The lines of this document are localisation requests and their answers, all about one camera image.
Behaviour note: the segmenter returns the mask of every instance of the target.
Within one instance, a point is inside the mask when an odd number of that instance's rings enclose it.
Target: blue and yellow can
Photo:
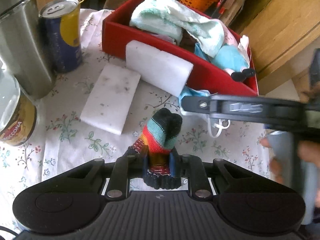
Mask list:
[[[82,61],[78,0],[54,0],[40,11],[58,73],[72,71]]]

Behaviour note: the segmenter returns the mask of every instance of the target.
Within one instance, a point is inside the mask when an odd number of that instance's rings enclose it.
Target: floral tablecloth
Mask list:
[[[42,99],[46,109],[46,115],[40,120],[43,132],[20,147],[0,144],[0,225],[19,232],[12,203],[25,188],[94,158],[114,162],[134,143],[155,111],[166,107],[180,114],[176,97],[140,81],[121,136],[81,122],[79,116],[103,67],[110,63],[125,66],[123,60],[101,50],[102,20],[110,13],[81,10],[83,63],[75,71],[59,75],[51,93]],[[263,135],[262,124],[232,121],[230,127],[214,139],[202,119],[183,116],[176,148],[179,154],[197,155],[206,162],[224,158],[268,177],[268,150],[258,142]],[[187,187],[186,180],[182,187]],[[132,180],[131,189],[152,190],[142,179]],[[12,238],[2,231],[0,234],[6,239]]]

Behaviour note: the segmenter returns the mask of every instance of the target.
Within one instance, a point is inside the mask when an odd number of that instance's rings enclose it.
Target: red tray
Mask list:
[[[255,76],[248,78],[244,83],[235,82],[228,73],[195,54],[148,33],[129,27],[132,12],[143,1],[128,0],[103,20],[102,50],[104,52],[125,59],[126,45],[132,40],[140,41],[191,62],[194,66],[187,81],[187,86],[195,90],[206,89],[212,94],[219,93],[236,96],[254,97],[258,95],[258,85]],[[239,42],[240,36],[232,30],[230,31]],[[250,61],[250,67],[254,69],[252,60]]]

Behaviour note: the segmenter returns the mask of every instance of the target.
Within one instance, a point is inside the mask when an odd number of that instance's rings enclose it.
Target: colorful knitted sock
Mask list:
[[[145,158],[144,182],[151,187],[159,189],[172,189],[181,186],[181,178],[171,175],[178,153],[172,150],[177,136],[181,130],[182,118],[171,113],[167,108],[157,111],[143,128],[142,134],[127,152],[133,149],[139,154],[148,147]]]

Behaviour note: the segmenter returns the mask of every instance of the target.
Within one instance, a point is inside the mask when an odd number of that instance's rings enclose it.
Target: human hand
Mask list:
[[[264,147],[271,148],[267,138],[260,140],[260,144]],[[317,168],[320,168],[320,144],[311,141],[300,141],[298,143],[298,156],[300,159],[308,163],[314,163]],[[276,158],[273,158],[269,164],[271,172],[275,176],[275,181],[283,184],[283,178],[281,176],[282,168],[281,164]],[[320,207],[320,190],[318,190],[316,198],[316,207]]]

